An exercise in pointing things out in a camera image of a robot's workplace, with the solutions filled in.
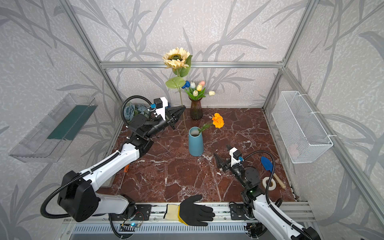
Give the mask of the pink glass vase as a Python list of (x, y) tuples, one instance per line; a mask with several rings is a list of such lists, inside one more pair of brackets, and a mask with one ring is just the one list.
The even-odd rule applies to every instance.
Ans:
[(192, 120), (200, 120), (203, 117), (201, 99), (191, 100), (190, 117)]

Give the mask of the orange marigold flower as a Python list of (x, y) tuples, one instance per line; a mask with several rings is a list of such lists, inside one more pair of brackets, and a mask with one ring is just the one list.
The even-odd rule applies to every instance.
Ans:
[(199, 128), (199, 134), (203, 131), (209, 129), (210, 127), (215, 127), (216, 129), (221, 129), (224, 126), (224, 119), (219, 113), (215, 113), (210, 117), (210, 121), (205, 123), (201, 128)]

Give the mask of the teal ceramic vase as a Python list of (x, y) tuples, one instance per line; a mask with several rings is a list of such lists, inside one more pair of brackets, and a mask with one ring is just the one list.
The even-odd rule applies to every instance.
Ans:
[(204, 152), (203, 135), (198, 127), (189, 130), (189, 152), (194, 157), (199, 157)]

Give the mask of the orange yellow tulip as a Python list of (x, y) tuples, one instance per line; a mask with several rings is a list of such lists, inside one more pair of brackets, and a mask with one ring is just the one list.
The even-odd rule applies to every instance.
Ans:
[(203, 86), (202, 86), (202, 85), (198, 85), (197, 88), (196, 88), (196, 90), (197, 90), (198, 92), (202, 91), (202, 89), (203, 89)]

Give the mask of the cream sunflower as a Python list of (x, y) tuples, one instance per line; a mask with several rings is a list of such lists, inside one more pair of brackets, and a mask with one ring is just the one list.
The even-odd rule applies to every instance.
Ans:
[(182, 86), (185, 84), (185, 77), (189, 74), (192, 65), (192, 55), (183, 48), (175, 48), (163, 56), (166, 69), (171, 69), (174, 77), (166, 81), (169, 89), (177, 89), (181, 105), (183, 105)]

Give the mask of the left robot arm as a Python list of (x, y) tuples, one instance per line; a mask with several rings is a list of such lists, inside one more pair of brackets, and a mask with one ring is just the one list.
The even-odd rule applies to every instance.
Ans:
[(98, 194), (99, 188), (118, 171), (143, 157), (152, 147), (152, 137), (166, 127), (175, 127), (185, 106), (155, 109), (156, 118), (138, 114), (129, 122), (132, 135), (113, 154), (79, 173), (68, 172), (61, 186), (43, 201), (40, 212), (48, 219), (72, 217), (82, 222), (89, 217), (116, 214), (130, 217), (135, 202), (124, 195)]

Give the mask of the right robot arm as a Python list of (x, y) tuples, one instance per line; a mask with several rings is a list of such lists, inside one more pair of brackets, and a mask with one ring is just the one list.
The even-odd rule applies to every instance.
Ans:
[(244, 190), (243, 212), (245, 218), (257, 220), (279, 240), (319, 240), (321, 237), (312, 227), (303, 227), (287, 216), (277, 205), (269, 199), (269, 184), (261, 188), (259, 172), (254, 167), (244, 168), (242, 153), (231, 146), (227, 146), (230, 159), (224, 161), (218, 154), (214, 154), (218, 169), (230, 171), (240, 182)]

